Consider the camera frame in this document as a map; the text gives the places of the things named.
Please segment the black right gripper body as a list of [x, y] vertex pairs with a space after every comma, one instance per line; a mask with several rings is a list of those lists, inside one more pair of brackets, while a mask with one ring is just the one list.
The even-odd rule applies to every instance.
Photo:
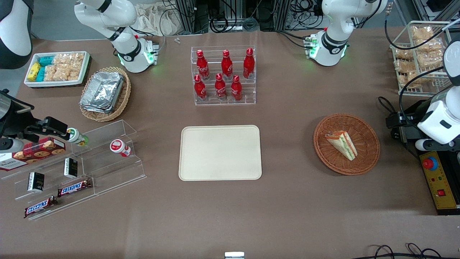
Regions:
[[33, 126], [39, 121], [31, 113], [35, 109], [33, 105], [10, 96], [8, 91], [1, 91], [0, 93], [0, 129], [2, 137], [16, 138], [18, 134], [24, 133], [29, 126]]

